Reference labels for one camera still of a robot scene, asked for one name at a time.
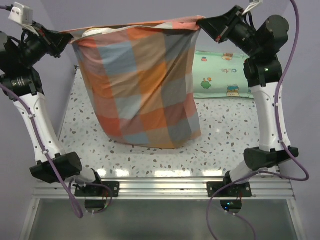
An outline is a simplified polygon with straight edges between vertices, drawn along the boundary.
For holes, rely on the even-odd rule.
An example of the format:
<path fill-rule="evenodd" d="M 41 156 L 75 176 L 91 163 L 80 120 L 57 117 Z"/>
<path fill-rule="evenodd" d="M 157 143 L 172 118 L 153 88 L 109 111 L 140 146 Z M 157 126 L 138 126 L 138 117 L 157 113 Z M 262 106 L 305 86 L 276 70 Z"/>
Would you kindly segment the cream pillow yellow trim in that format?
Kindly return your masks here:
<path fill-rule="evenodd" d="M 102 27 L 92 27 L 84 31 L 79 40 L 86 39 L 89 37 L 106 36 L 108 39 L 115 39 L 117 41 L 127 40 L 128 34 L 127 29 L 133 27 L 140 27 L 142 24 L 129 24 L 129 25 L 112 25 Z"/>

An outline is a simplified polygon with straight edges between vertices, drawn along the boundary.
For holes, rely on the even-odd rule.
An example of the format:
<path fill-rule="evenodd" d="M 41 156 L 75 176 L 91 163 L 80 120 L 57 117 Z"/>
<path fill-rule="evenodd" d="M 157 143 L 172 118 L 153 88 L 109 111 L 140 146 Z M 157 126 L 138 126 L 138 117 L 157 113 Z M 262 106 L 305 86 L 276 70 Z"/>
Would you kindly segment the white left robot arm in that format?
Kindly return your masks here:
<path fill-rule="evenodd" d="M 86 185 L 92 196 L 103 193 L 104 184 L 94 169 L 84 169 L 75 152 L 66 153 L 54 131 L 46 108 L 46 97 L 34 65 L 45 55 L 59 58 L 73 38 L 69 33 L 46 29 L 37 22 L 23 30 L 17 40 L 0 33 L 0 86 L 13 101 L 27 127 L 34 149 L 36 165 L 31 175 L 52 184 L 75 180 Z"/>

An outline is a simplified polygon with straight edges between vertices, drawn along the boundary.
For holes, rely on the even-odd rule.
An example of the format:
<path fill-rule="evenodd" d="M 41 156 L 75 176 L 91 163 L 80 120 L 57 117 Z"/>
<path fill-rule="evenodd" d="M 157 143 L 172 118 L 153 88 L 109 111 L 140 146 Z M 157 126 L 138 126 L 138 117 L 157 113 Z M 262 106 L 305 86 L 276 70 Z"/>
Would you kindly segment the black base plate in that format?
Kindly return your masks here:
<path fill-rule="evenodd" d="M 117 198 L 120 191 L 118 181 L 104 181 L 102 183 L 89 183 L 85 186 L 75 186 L 76 197 L 112 197 Z"/>
<path fill-rule="evenodd" d="M 237 198 L 237 197 L 252 197 L 250 183 L 234 184 L 224 188 L 222 181 L 209 181 L 206 183 L 208 197 L 215 196 L 217 198 Z"/>

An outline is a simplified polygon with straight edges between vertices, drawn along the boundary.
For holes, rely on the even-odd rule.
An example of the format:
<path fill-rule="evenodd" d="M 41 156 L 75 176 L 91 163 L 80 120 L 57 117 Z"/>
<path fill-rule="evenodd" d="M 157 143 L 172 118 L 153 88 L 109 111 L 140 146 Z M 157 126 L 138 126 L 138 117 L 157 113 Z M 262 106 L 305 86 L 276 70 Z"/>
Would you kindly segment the orange grey plaid pillowcase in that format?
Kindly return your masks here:
<path fill-rule="evenodd" d="M 200 16 L 136 22 L 127 40 L 79 38 L 70 29 L 94 113 L 105 134 L 122 144 L 176 149 L 201 135 L 193 62 Z"/>

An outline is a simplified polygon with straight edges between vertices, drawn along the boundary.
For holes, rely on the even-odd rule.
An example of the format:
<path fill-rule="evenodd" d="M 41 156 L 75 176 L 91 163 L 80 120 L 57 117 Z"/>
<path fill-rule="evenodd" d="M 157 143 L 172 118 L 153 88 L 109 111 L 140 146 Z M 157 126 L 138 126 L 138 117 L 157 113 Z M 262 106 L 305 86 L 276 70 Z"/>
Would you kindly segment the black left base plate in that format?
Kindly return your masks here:
<path fill-rule="evenodd" d="M 104 181 L 102 183 L 89 183 L 85 186 L 75 186 L 76 197 L 112 197 L 117 198 L 120 191 L 118 181 Z"/>

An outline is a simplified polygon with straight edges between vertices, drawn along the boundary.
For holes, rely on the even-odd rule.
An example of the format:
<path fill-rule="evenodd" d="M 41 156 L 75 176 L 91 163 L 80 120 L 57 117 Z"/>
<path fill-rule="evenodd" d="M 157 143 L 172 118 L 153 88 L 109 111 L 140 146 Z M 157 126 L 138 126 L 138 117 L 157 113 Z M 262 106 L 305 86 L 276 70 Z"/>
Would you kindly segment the green cartoon print pillow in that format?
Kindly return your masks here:
<path fill-rule="evenodd" d="M 244 53 L 196 51 L 192 74 L 196 99 L 253 98 L 244 74 Z"/>

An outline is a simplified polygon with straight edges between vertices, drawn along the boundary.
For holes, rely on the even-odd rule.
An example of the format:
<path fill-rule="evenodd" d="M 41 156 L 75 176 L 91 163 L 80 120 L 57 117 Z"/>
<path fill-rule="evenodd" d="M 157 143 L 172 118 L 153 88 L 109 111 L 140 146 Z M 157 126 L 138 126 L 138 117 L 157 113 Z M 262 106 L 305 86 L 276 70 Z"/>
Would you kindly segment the aluminium mounting rail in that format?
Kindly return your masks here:
<path fill-rule="evenodd" d="M 220 161 L 166 161 L 104 160 L 88 161 L 104 182 L 119 182 L 119 199 L 178 200 L 208 198 L 207 183 L 222 182 L 224 174 L 237 167 L 237 162 Z M 294 198 L 292 184 L 276 176 L 258 174 L 251 178 L 251 199 L 290 200 Z M 68 195 L 58 183 L 38 181 L 32 197 L 37 199 L 67 199 Z"/>

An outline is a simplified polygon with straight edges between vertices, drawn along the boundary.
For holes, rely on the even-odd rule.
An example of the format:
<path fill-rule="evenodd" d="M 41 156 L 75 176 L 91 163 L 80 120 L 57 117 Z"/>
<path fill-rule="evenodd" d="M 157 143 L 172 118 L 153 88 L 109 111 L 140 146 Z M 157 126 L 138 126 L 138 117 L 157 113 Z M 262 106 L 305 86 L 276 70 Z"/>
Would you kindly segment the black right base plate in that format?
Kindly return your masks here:
<path fill-rule="evenodd" d="M 206 183 L 208 197 L 215 196 L 217 198 L 237 198 L 237 197 L 252 197 L 250 183 L 234 184 L 224 188 L 222 181 L 209 181 Z"/>

